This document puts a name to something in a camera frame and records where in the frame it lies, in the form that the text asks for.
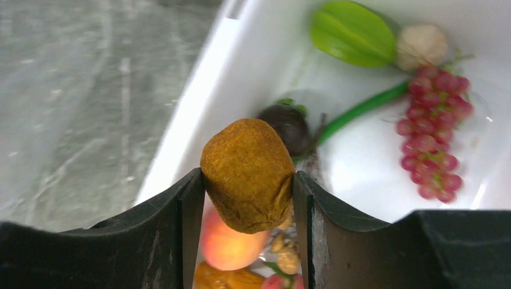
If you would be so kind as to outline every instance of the green stem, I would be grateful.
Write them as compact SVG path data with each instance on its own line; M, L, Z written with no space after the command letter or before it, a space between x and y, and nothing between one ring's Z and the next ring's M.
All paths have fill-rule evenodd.
M402 84L395 86L385 92L382 92L378 95L375 95L368 100L358 104L354 108L348 110L347 112L341 114L334 120L332 120L329 124L325 126L323 130L323 134L319 139L319 144L323 144L327 141L332 135L334 135L338 130L343 128L345 125L350 123L352 120L357 117L368 113L369 111L378 108L384 104L388 104L391 101L398 99L400 96L405 94L408 90L408 80L403 82Z
M277 274L278 276L281 276L282 278L286 278L289 280L289 284L290 284L290 288L293 288L293 283L295 281L295 278L293 275L289 275L289 274L285 274L282 270L280 270L280 268L278 267L277 263L274 263L274 262L263 262L264 265L270 267L274 272L275 274Z

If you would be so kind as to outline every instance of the mangosteen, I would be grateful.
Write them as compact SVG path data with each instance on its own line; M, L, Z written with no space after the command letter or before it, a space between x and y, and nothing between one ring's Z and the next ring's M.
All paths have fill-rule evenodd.
M257 118L277 132L291 157L299 157L308 149L311 135L302 105L294 106L292 100L284 99L265 108Z

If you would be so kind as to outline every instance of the peach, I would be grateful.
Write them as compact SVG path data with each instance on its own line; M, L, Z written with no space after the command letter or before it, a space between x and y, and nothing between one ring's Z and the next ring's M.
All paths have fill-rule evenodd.
M273 274L272 276L268 277L261 286L261 289L287 289L287 288L289 288L288 279L278 274ZM300 274L295 274L293 276L293 287L289 289L304 289L303 276Z
M229 228L215 208L205 215L200 247L210 266L232 271L252 264L264 249L270 231L244 234Z

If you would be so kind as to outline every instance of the yellow-brown fruit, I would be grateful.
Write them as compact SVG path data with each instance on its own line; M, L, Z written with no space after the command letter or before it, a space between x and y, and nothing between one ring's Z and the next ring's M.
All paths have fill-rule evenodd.
M289 227L291 227L291 224L293 223L293 217L291 216L291 212L289 212L289 215L288 217L286 218L286 220L284 221L284 223L280 224L277 228L279 230L282 230L282 231L285 231L287 230Z
M195 270L193 281L196 289L260 289L265 278L248 268L220 271L202 262Z
M295 167L274 129L240 119L202 150L207 193L227 226L254 234L282 224L291 210Z

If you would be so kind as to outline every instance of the white bin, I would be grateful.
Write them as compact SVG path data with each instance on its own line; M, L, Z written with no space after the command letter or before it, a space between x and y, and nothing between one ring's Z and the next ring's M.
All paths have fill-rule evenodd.
M312 128L408 76L392 67L355 67L315 49L311 15L325 1L224 1L207 44L140 190L137 204L199 166L202 147L230 123L255 117L285 93L309 110ZM511 208L510 1L358 0L400 25L430 22L453 46L475 54L463 64L475 115L456 135L453 154L465 185L445 205L424 200L400 167L395 126L404 103L350 123L319 154L331 193L361 211L395 222L420 208Z

